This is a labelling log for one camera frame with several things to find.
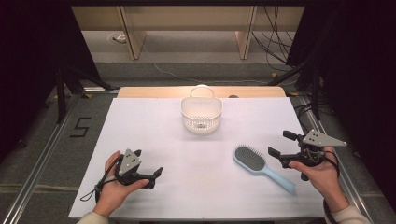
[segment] hand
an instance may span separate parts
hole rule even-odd
[[[325,147],[323,151],[334,153],[334,148]],[[334,163],[337,163],[334,155],[329,152],[325,152],[325,156]],[[314,167],[307,167],[300,162],[292,161],[289,167],[308,176],[311,184],[323,196],[332,213],[339,212],[349,206],[349,201],[344,196],[343,190],[338,182],[337,171],[328,161],[323,161],[321,164]]]
[[[105,171],[108,169],[110,164],[120,155],[117,151],[108,158],[106,161]],[[116,166],[113,166],[107,176],[114,175],[116,172]],[[147,179],[139,180],[134,182],[132,185],[124,186],[119,181],[112,181],[104,184],[99,202],[93,208],[93,212],[102,216],[109,217],[111,213],[122,205],[125,198],[137,189],[145,187],[149,181]]]

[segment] gray carpet floor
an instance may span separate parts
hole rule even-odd
[[[97,68],[103,81],[113,86],[184,86],[196,85],[199,79],[208,85],[261,85],[272,79],[268,74],[273,71],[265,64],[224,64],[224,63],[157,63],[158,67],[177,77],[160,72],[153,63],[98,63]],[[285,82],[292,83],[293,77]],[[95,86],[90,81],[82,81],[84,86]],[[294,91],[293,85],[282,86],[286,92]],[[0,217],[4,218],[7,210],[15,200],[21,185],[31,173],[32,167],[46,146],[55,128],[58,111],[54,91],[48,98],[48,107],[42,108],[30,131],[24,136],[27,147],[15,148],[0,164]],[[76,223],[68,217],[75,200],[78,186],[85,174],[96,141],[105,122],[106,113],[115,93],[95,92],[77,98],[77,102],[64,126],[59,142],[50,155],[48,164],[40,177],[35,191],[28,201],[18,223]],[[301,105],[302,97],[291,97],[293,105]],[[321,123],[328,135],[346,140],[336,115],[329,105],[321,108]],[[72,137],[82,134],[76,130],[79,118],[81,124],[89,127],[85,137]],[[312,128],[307,115],[302,116],[302,123]],[[374,223],[396,223],[396,215],[388,205],[380,189],[370,177],[361,160],[352,154],[353,143],[342,150],[337,149],[340,160],[345,165],[350,178],[363,198],[367,211]],[[307,223],[307,220],[277,220],[276,224]]]

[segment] table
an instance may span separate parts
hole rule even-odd
[[[300,180],[300,173],[283,169],[266,153],[268,146],[286,153],[299,149],[295,142],[282,137],[283,130],[302,130],[281,88],[213,87],[219,97],[247,98],[220,98],[224,106],[221,124],[206,136],[190,133],[181,122],[180,101],[190,95],[192,87],[154,89],[157,87],[123,88],[120,98],[114,99],[70,217],[80,218],[92,210],[94,199],[84,203],[79,198],[99,180],[102,172],[98,171],[103,170],[108,156],[127,147],[142,149],[139,173],[152,174],[162,166],[163,174],[154,189],[130,195],[112,218],[208,221],[322,217],[322,197],[312,185]],[[296,191],[290,194],[267,176],[252,175],[237,165],[232,154],[239,144],[264,154],[268,167],[295,183]]]

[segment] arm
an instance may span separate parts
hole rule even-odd
[[[333,155],[334,149],[332,147],[325,147],[324,151],[328,159],[337,163],[337,160]],[[365,216],[359,213],[357,208],[350,205],[349,201],[344,195],[340,183],[338,182],[337,171],[331,163],[324,161],[315,167],[307,167],[300,162],[292,161],[289,166],[295,170],[303,172],[306,176],[308,176],[311,184],[319,191],[327,205],[329,205],[329,209],[334,219],[338,217],[337,219],[339,220],[336,219],[336,221],[344,223],[343,220],[347,220],[347,216],[339,215],[350,214],[351,216],[359,215],[361,219],[357,220],[363,220],[362,222],[352,223],[370,223]]]
[[[105,170],[107,170],[110,164],[119,155],[120,152],[117,151],[108,158]],[[114,175],[115,171],[116,167],[114,166],[108,173],[108,176]],[[85,215],[78,224],[107,224],[107,219],[110,217],[111,213],[122,205],[125,198],[135,190],[145,187],[148,183],[149,181],[147,179],[143,179],[128,186],[122,185],[117,180],[104,184],[98,203],[93,208],[92,212]]]

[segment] hairbrush handle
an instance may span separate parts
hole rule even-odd
[[[271,169],[269,169],[266,166],[264,166],[264,168],[262,168],[262,172],[265,173],[266,175],[268,175],[269,177],[271,177],[271,179],[273,179],[278,185],[280,185],[282,188],[284,188],[288,192],[290,192],[290,193],[294,192],[295,184],[293,184],[291,181],[289,181],[285,177],[275,173],[274,171],[272,171]]]

